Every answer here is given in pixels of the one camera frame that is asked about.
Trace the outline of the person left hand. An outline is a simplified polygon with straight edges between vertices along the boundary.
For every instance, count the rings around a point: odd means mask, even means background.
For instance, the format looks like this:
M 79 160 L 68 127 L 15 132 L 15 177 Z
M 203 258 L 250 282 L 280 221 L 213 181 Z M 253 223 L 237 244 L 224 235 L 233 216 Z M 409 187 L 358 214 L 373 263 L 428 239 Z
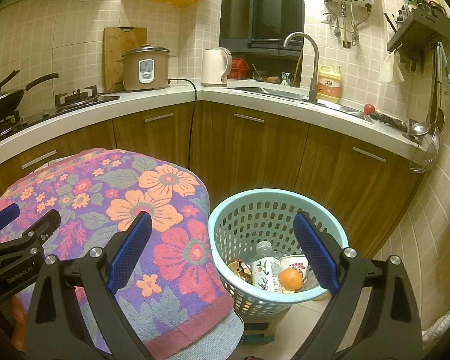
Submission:
M 12 316 L 15 322 L 11 342 L 20 352 L 25 351 L 27 314 L 18 295 L 11 298 Z

